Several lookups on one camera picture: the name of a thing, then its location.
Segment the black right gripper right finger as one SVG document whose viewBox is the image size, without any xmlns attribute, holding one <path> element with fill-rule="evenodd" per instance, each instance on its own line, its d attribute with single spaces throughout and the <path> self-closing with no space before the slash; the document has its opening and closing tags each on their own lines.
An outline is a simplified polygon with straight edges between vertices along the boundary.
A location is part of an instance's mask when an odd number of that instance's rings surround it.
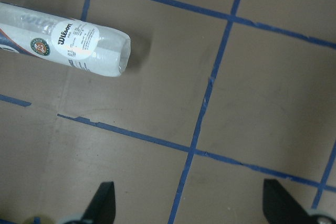
<svg viewBox="0 0 336 224">
<path fill-rule="evenodd" d="M 312 219 L 276 179 L 265 179 L 263 214 L 268 223 L 312 223 Z"/>
</svg>

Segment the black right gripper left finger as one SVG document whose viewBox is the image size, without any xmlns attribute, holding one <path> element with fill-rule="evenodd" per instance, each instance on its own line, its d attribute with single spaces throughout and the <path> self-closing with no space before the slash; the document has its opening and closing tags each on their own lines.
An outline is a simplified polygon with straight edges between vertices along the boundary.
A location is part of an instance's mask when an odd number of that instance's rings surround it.
<svg viewBox="0 0 336 224">
<path fill-rule="evenodd" d="M 116 198 L 114 182 L 100 184 L 89 206 L 82 215 L 80 223 L 114 223 Z"/>
</svg>

